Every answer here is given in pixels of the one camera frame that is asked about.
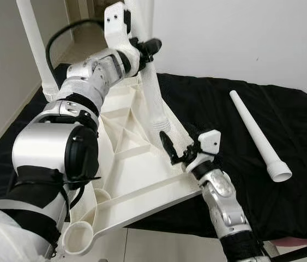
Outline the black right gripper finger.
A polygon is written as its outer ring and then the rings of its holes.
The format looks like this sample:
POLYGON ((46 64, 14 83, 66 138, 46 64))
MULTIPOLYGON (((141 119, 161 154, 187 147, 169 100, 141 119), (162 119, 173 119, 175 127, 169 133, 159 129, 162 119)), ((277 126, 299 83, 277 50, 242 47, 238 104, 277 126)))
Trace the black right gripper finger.
POLYGON ((182 160, 180 157, 178 157, 173 141, 163 130, 160 131, 160 140, 164 151, 170 159, 171 165, 179 164, 182 160))

